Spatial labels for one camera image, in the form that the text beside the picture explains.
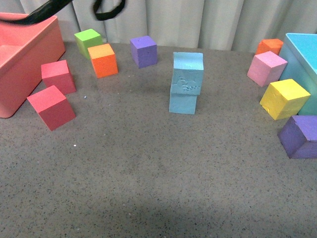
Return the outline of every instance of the green cube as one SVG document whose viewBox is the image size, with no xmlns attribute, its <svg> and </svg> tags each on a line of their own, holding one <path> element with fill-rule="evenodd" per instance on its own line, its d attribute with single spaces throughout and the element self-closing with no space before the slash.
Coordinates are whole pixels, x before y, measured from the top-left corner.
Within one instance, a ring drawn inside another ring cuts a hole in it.
<svg viewBox="0 0 317 238">
<path fill-rule="evenodd" d="M 74 35 L 79 52 L 83 54 L 87 59 L 90 59 L 88 53 L 89 47 L 99 46 L 103 44 L 103 38 L 98 32 L 93 29 L 81 31 Z"/>
</svg>

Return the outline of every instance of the black strap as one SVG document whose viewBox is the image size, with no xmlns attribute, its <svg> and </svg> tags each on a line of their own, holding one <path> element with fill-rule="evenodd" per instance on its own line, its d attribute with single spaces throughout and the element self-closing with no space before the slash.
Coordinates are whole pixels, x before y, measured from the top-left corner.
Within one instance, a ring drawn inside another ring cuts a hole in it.
<svg viewBox="0 0 317 238">
<path fill-rule="evenodd" d="M 93 6 L 94 14 L 99 21 L 106 21 L 112 18 L 115 18 L 123 9 L 125 6 L 125 0 L 121 0 L 121 3 L 116 6 L 112 11 L 110 12 L 104 12 L 104 13 L 97 13 L 101 3 L 103 0 L 96 0 L 95 4 Z"/>
<path fill-rule="evenodd" d="M 0 22 L 19 24 L 19 25 L 32 25 L 32 24 L 40 23 L 50 18 L 51 16 L 55 15 L 56 13 L 58 13 L 71 1 L 73 0 L 49 0 L 48 2 L 40 6 L 38 9 L 31 12 L 25 18 L 18 19 L 18 20 L 9 20 L 9 19 L 0 18 Z M 116 17 L 124 9 L 124 6 L 125 6 L 125 0 L 121 0 L 121 3 L 117 7 L 115 7 L 112 11 L 105 12 L 105 13 L 97 13 L 102 2 L 103 0 L 96 0 L 93 5 L 94 14 L 96 16 L 96 19 L 99 21 L 105 21 L 105 20 Z"/>
</svg>

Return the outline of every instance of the stacked cubes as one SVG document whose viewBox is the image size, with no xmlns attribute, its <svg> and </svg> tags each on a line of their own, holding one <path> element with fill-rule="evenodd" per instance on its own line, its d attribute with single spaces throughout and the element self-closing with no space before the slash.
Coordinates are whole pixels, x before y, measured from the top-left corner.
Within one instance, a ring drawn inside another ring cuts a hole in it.
<svg viewBox="0 0 317 238">
<path fill-rule="evenodd" d="M 204 76 L 202 53 L 174 52 L 169 112 L 195 114 Z"/>
</svg>

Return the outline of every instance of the pink cube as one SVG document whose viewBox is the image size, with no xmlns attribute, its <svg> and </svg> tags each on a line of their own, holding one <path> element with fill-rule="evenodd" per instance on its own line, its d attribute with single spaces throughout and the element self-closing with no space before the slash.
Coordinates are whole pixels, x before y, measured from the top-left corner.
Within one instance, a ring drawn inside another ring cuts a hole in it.
<svg viewBox="0 0 317 238">
<path fill-rule="evenodd" d="M 279 80 L 287 61 L 271 51 L 255 55 L 247 76 L 259 86 L 268 86 Z"/>
<path fill-rule="evenodd" d="M 55 130 L 76 117 L 67 98 L 54 85 L 27 99 L 50 130 Z"/>
<path fill-rule="evenodd" d="M 76 92 L 66 60 L 43 64 L 41 70 L 43 82 L 47 87 L 55 85 L 64 95 Z"/>
</svg>

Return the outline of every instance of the white curtain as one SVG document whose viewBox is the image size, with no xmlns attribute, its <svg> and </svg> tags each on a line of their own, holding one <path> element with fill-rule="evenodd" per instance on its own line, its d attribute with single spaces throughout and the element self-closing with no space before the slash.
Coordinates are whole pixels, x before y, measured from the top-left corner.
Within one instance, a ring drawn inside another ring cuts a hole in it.
<svg viewBox="0 0 317 238">
<path fill-rule="evenodd" d="M 0 0 L 0 11 L 30 13 L 47 0 Z M 94 0 L 74 0 L 57 16 L 65 41 L 95 29 L 108 42 L 149 35 L 160 46 L 255 52 L 262 39 L 317 33 L 317 0 L 126 0 L 115 19 L 97 21 Z M 110 11 L 119 0 L 104 0 Z"/>
</svg>

